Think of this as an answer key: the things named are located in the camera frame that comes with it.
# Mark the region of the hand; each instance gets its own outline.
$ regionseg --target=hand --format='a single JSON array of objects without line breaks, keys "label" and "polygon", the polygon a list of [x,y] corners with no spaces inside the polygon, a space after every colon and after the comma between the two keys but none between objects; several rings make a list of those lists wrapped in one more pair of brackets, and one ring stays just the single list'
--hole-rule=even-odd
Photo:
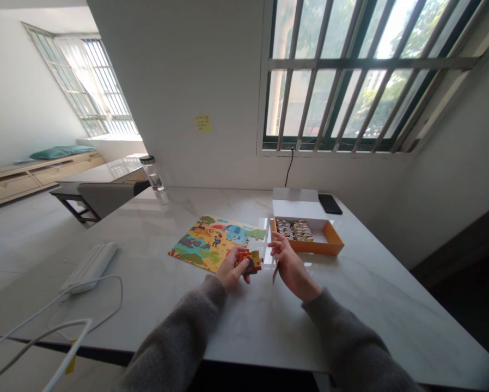
[{"label": "hand", "polygon": [[[227,257],[224,258],[216,272],[216,278],[221,281],[227,291],[230,291],[237,285],[239,278],[245,273],[246,267],[250,263],[249,259],[244,259],[237,267],[234,267],[237,261],[237,252],[243,252],[245,250],[246,248],[244,247],[234,246],[228,252]],[[244,281],[250,284],[250,275],[244,276]]]},{"label": "hand", "polygon": [[272,232],[272,239],[273,241],[268,244],[272,248],[270,254],[277,257],[279,275],[286,287],[303,302],[317,297],[322,288],[310,277],[303,261],[292,249],[288,239],[275,231]]}]

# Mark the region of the puzzle board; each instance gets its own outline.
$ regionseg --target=puzzle board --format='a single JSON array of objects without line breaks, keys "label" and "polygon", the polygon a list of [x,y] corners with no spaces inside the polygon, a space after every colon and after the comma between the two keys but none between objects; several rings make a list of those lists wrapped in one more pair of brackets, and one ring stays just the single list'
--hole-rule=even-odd
[{"label": "puzzle board", "polygon": [[233,220],[204,215],[168,254],[211,272],[235,245],[248,247],[250,240],[263,240],[266,230]]}]

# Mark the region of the black smartphone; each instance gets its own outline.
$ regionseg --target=black smartphone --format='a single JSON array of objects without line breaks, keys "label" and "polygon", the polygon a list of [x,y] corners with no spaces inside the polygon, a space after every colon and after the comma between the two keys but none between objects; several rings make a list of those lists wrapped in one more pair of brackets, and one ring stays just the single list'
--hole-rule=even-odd
[{"label": "black smartphone", "polygon": [[321,202],[322,207],[325,209],[327,213],[334,213],[337,215],[343,214],[341,208],[334,200],[332,195],[325,195],[319,193],[319,201]]}]

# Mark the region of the window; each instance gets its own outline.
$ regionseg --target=window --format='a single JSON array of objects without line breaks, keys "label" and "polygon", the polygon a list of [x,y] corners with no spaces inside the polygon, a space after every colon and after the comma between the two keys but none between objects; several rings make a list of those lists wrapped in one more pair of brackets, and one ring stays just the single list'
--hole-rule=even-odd
[{"label": "window", "polygon": [[274,1],[261,66],[262,149],[413,151],[413,126],[435,86],[479,60],[457,55],[480,3]]},{"label": "window", "polygon": [[25,27],[89,136],[139,135],[99,37],[55,36]]}]

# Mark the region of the box lid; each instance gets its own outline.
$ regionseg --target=box lid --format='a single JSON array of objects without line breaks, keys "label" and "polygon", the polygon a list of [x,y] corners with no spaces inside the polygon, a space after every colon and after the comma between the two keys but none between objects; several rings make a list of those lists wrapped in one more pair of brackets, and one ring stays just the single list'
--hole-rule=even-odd
[{"label": "box lid", "polygon": [[328,219],[315,189],[274,188],[273,214],[285,218]]}]

